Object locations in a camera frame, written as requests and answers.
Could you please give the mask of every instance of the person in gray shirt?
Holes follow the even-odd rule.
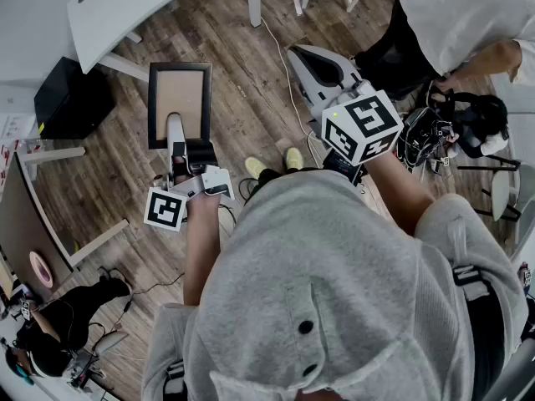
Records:
[[[261,188],[223,251],[219,199],[188,202],[184,305],[157,315],[143,400],[481,399],[527,305],[468,202],[386,153],[365,166],[387,221],[341,174],[287,162],[247,160]]]

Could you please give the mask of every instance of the black pants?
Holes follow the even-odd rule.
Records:
[[[78,350],[87,343],[89,321],[99,307],[116,297],[128,295],[129,289],[124,282],[120,279],[109,279],[97,282],[92,287],[73,288],[59,300],[46,306],[41,313],[48,319],[62,342],[67,344],[68,341],[69,348]]]
[[[394,2],[385,35],[356,55],[355,62],[363,79],[377,90],[384,89],[392,99],[403,99],[421,84],[440,77],[421,52],[400,0]]]
[[[290,168],[286,171],[286,175],[293,174],[294,172],[299,171],[309,171],[309,170],[316,170],[317,168],[302,168],[301,170],[297,170],[295,168]],[[262,189],[269,181],[275,180],[279,177],[282,177],[283,174],[279,174],[275,170],[265,169],[260,173],[260,176],[258,177],[258,185],[255,186],[254,189],[252,189],[251,195],[249,196],[249,201],[253,196],[257,194],[257,192]]]

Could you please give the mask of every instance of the black box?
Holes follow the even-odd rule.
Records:
[[[98,70],[61,58],[33,99],[41,138],[81,140],[115,107],[110,87]]]

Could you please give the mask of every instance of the white marker cube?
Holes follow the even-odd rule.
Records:
[[[187,196],[151,187],[145,206],[144,223],[170,231],[179,231],[187,200]]]
[[[402,130],[384,90],[325,109],[322,115],[323,140],[353,166],[391,150]]]

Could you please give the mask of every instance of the black button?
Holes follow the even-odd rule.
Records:
[[[308,334],[314,328],[314,323],[312,321],[303,321],[299,324],[299,332],[301,334]]]
[[[303,371],[303,377],[308,376],[312,371],[316,369],[316,367],[316,364],[312,364],[311,366],[307,367],[306,370]]]

